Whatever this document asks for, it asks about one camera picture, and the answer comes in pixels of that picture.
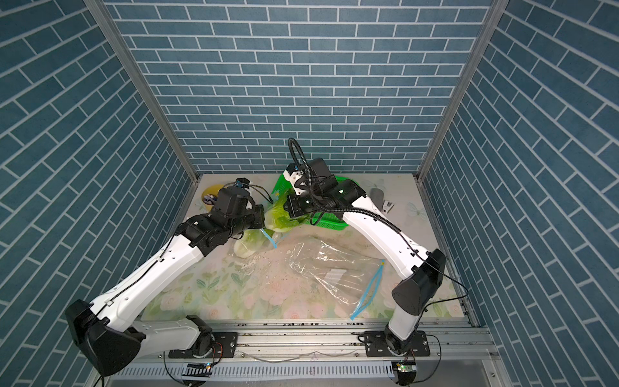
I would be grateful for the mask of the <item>clear zipper bag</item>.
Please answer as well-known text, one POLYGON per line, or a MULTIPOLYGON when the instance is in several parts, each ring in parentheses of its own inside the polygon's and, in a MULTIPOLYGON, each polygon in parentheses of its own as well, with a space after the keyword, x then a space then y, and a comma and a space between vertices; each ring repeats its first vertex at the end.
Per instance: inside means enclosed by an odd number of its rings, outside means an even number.
POLYGON ((298 225, 298 222, 287 218, 281 204, 277 204, 266 189, 246 180, 214 185, 202 193, 205 208, 211 209, 214 204, 222 204, 222 188, 239 188, 249 193, 257 193, 267 201, 265 227, 242 232, 232 240, 230 249, 224 249, 224 255, 208 258, 196 285, 203 290, 230 290, 233 285, 241 289, 245 297, 264 285, 269 279, 265 273, 269 263, 261 263, 267 251, 277 247, 278 241, 298 225))
POLYGON ((290 248, 287 263, 335 302, 345 317, 357 319, 380 288, 385 261, 309 238, 290 248))

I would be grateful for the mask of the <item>green plastic basket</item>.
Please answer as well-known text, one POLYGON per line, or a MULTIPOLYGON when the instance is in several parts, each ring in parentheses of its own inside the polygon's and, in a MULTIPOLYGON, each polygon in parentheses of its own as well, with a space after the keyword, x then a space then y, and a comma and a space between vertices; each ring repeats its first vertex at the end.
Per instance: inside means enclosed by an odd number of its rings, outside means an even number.
POLYGON ((302 224, 341 231, 348 224, 346 209, 366 195, 350 178, 325 171, 286 170, 278 178, 273 193, 277 201, 265 215, 266 227, 285 233, 302 224))

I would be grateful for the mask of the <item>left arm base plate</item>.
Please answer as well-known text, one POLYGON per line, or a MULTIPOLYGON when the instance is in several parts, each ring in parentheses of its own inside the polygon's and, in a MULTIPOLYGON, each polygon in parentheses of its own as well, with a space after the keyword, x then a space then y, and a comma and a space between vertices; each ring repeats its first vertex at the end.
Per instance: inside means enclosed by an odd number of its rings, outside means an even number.
POLYGON ((237 332, 214 332, 210 336, 203 335, 186 350, 172 350, 168 353, 170 359, 201 359, 213 361, 232 358, 235 355, 239 334, 237 332))

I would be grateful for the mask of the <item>yellow cup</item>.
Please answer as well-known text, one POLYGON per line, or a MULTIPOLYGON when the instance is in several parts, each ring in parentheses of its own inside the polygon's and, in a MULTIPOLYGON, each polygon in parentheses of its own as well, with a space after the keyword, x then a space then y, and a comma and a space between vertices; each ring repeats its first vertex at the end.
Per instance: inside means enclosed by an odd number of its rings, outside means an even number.
POLYGON ((201 193, 201 202, 205 206, 210 206, 210 207, 214 206, 218 201, 219 191, 222 189, 223 189, 223 185, 221 184, 212 185, 212 186, 207 187, 201 193))

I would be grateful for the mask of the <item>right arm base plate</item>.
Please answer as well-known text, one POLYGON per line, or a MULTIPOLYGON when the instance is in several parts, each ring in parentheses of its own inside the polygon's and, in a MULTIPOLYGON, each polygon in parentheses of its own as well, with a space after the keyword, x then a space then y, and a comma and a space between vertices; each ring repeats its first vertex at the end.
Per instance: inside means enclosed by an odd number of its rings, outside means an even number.
POLYGON ((413 332, 408 339, 400 340, 389 329, 365 331, 358 336, 367 357, 430 356, 430 347, 424 331, 413 332))

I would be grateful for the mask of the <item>aluminium rail frame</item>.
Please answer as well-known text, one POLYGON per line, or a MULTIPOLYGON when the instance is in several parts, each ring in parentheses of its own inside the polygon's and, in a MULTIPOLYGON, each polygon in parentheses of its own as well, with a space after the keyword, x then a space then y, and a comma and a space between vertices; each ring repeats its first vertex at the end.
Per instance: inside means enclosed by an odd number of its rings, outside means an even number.
POLYGON ((214 348, 159 350, 93 386, 354 385, 509 386, 506 367, 485 328, 425 324, 404 355, 387 348, 377 322, 216 323, 214 348))

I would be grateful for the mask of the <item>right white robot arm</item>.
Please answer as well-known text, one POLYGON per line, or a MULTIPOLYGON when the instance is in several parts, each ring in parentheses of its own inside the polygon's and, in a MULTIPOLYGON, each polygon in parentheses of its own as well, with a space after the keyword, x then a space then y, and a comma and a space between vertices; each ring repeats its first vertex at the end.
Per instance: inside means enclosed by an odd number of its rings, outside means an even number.
POLYGON ((295 161, 283 177, 292 186, 285 203, 291 218, 314 213, 336 215, 364 236, 396 271, 401 281, 392 290, 396 307, 385 328, 385 341, 394 354, 407 353, 428 301, 442 285, 446 256, 405 235, 356 182, 339 182, 321 158, 309 164, 295 161))

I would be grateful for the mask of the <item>small white clip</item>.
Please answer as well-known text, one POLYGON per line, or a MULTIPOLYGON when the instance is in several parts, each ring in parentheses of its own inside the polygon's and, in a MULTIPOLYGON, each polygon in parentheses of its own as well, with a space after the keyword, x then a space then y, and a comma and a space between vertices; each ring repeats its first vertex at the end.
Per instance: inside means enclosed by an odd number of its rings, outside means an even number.
POLYGON ((383 202, 382 211, 385 214, 388 214, 391 211, 391 209, 393 209, 393 207, 394 207, 394 203, 393 202, 391 202, 389 200, 385 200, 383 202))

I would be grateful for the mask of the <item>grey cylindrical object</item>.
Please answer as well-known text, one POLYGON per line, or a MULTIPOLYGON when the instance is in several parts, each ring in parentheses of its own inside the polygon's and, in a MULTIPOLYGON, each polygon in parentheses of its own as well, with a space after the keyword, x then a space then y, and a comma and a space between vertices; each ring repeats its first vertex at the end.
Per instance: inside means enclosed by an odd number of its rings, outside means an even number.
POLYGON ((380 211, 382 211, 383 205, 385 203, 385 194, 383 190, 377 187, 373 187, 369 191, 369 197, 371 198, 372 203, 375 205, 375 207, 379 209, 380 211))

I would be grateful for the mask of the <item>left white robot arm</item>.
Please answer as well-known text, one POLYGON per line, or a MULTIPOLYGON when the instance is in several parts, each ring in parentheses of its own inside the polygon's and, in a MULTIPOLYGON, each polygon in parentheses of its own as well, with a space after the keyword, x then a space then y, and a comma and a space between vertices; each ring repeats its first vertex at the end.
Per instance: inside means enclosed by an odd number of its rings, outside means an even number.
POLYGON ((91 302, 76 300, 65 316, 75 345, 102 377, 134 359, 159 352, 187 351, 194 357, 216 350, 212 328, 196 315, 141 322, 143 309, 187 269, 228 240, 264 228, 264 207, 239 186, 222 188, 212 209, 181 223, 171 239, 127 278, 91 302))

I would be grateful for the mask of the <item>chinese cabbage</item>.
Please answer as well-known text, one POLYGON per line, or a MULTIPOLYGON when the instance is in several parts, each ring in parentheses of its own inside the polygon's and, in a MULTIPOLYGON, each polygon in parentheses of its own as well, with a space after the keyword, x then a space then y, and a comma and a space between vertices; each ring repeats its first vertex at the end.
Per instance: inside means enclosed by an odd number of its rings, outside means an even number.
POLYGON ((284 208, 288 202, 288 197, 294 195, 292 189, 282 192, 275 203, 264 214, 265 229, 273 232, 286 233, 293 228, 300 226, 309 219, 309 214, 303 214, 298 218, 292 218, 288 211, 284 208))
POLYGON ((239 240, 235 241, 233 252, 238 258, 249 258, 270 243, 264 230, 247 230, 239 240))

